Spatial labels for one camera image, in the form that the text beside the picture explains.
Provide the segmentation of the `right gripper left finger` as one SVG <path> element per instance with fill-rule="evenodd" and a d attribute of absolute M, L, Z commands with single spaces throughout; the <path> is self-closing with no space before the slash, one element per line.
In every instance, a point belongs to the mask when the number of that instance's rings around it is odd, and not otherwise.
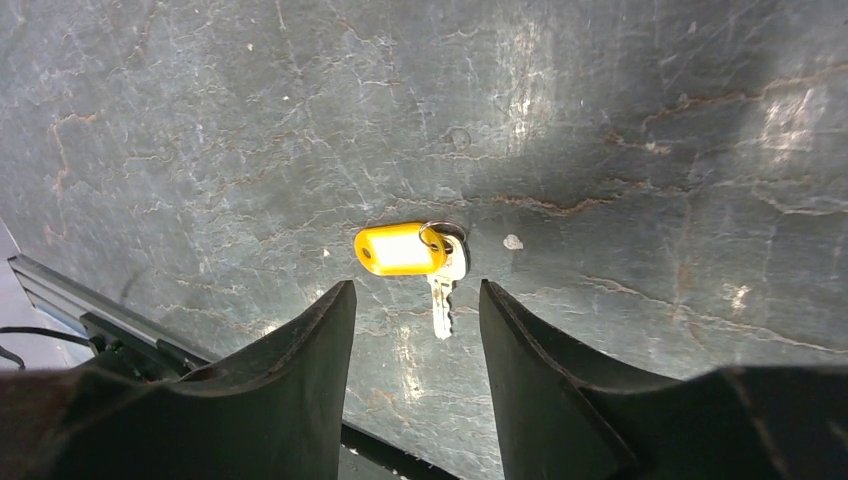
<path fill-rule="evenodd" d="M 1 375 L 5 479 L 334 479 L 356 292 L 180 379 L 114 358 Z"/>

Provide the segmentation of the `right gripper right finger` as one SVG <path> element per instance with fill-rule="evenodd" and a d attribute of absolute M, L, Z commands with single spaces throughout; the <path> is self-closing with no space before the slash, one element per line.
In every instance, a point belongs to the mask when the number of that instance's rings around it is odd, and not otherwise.
<path fill-rule="evenodd" d="M 843 366 L 636 368 L 483 281 L 481 339 L 509 479 L 843 479 Z"/>

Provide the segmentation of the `key with yellow tag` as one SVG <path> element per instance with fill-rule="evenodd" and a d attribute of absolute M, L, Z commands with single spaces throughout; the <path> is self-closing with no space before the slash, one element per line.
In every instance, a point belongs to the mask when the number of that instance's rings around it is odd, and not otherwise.
<path fill-rule="evenodd" d="M 422 276 L 431 291 L 435 336 L 453 334 L 450 295 L 469 270 L 463 226 L 448 220 L 408 222 L 366 227 L 353 241 L 353 250 L 368 272 L 382 277 Z"/>

